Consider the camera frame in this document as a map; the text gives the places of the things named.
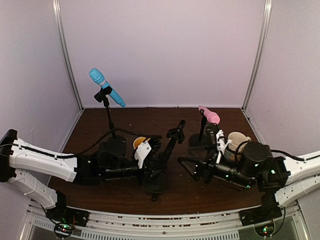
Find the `blue toy microphone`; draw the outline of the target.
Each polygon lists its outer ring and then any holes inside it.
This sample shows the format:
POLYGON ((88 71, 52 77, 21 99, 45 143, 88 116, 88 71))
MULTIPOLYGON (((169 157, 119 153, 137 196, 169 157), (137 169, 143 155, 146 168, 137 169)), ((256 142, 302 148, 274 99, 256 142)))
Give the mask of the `blue toy microphone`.
POLYGON ((99 85, 102 89, 111 88, 110 97, 121 107, 126 107, 126 104, 123 98, 117 93, 116 90, 112 88, 112 86, 107 82, 104 75, 97 69, 92 68, 89 71, 89 76, 97 85, 99 85))

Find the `tall black phone stand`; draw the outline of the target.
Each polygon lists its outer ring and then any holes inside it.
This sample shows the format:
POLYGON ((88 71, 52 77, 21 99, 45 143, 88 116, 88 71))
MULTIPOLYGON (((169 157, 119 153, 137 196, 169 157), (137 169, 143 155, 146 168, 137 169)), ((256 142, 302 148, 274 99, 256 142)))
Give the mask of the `tall black phone stand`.
MULTIPOLYGON (((182 119, 179 121, 176 127, 171 128, 167 131, 166 138, 168 139, 168 143, 165 149, 156 157, 157 159, 159 159, 161 164, 167 165, 167 162, 170 159, 176 144, 182 144, 185 140, 185 135, 183 132, 185 125, 186 121, 182 119)), ((155 179, 147 178, 147 180, 149 180, 149 182, 145 180, 142 184, 142 187, 151 194, 162 194, 168 189, 169 180, 166 175, 166 170, 164 172, 161 172, 155 179)))

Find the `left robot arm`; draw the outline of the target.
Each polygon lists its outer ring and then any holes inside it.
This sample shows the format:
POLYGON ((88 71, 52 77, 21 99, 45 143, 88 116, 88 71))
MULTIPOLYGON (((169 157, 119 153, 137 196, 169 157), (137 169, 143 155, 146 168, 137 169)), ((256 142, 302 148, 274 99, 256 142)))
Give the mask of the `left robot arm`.
POLYGON ((126 158, 127 141, 113 136, 96 143, 98 150, 90 155, 60 153, 31 145, 10 129, 0 140, 0 181, 16 184, 26 196, 40 203, 49 213, 64 215, 66 196, 43 186, 28 170, 51 175, 83 186, 99 185, 101 181, 137 178, 141 186, 158 195, 168 188, 165 161, 154 157, 161 147, 158 138, 147 138, 126 158))

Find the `pink toy microphone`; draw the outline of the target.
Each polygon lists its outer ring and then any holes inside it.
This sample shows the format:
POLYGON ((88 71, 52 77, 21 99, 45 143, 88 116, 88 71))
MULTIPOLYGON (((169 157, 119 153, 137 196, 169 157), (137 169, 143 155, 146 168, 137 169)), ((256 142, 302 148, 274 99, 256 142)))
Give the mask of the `pink toy microphone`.
POLYGON ((200 114, 206 118, 208 123, 210 123, 210 124, 219 124, 220 123, 221 119, 216 112, 211 111, 202 105, 198 106, 198 110, 199 110, 200 114))

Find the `short stand with clip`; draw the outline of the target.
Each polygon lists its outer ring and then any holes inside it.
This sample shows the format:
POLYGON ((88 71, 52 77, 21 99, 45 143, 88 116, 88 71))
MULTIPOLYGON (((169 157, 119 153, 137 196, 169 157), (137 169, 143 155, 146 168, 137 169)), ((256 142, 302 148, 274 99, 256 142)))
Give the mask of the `short stand with clip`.
POLYGON ((207 118, 205 116, 202 117, 200 124, 199 133, 192 134, 189 137, 188 144, 190 147, 200 147, 207 144, 207 136, 204 134, 205 126, 207 124, 207 118))

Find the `short stand with taped base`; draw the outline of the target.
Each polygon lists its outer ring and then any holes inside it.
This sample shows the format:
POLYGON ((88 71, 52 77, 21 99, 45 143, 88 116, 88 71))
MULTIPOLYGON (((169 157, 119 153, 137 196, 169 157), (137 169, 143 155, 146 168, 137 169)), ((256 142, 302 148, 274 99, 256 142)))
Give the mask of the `short stand with taped base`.
POLYGON ((115 129, 115 124, 111 118, 110 103, 109 103, 109 99, 107 97, 107 95, 110 95, 112 93, 112 91, 113 91, 113 89, 110 86, 108 86, 106 88, 101 88, 99 90, 99 92, 94 95, 94 98, 97 102, 99 102, 99 103, 103 102, 103 105, 106 109, 107 118, 108 118, 108 127, 110 130, 115 129))

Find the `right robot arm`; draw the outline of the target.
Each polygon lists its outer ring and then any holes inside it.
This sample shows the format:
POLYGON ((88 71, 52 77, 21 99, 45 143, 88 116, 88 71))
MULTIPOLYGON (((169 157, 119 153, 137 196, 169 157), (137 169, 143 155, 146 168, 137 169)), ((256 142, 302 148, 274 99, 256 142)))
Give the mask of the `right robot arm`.
POLYGON ((177 161, 195 181, 209 184, 217 178, 247 190, 257 186, 263 193, 261 205, 239 212, 243 226, 280 218, 285 207, 320 186, 319 151, 293 156, 248 142, 239 158, 228 162, 220 150, 210 149, 205 158, 182 156, 177 161))

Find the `black wireless microphone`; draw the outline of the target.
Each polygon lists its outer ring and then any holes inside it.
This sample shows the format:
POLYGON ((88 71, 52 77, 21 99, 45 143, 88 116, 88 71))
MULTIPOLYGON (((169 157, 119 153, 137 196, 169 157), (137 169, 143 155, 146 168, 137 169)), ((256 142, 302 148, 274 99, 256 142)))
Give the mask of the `black wireless microphone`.
POLYGON ((159 192, 153 192, 152 195, 151 195, 151 200, 156 202, 158 200, 160 194, 161 193, 159 193, 159 192))

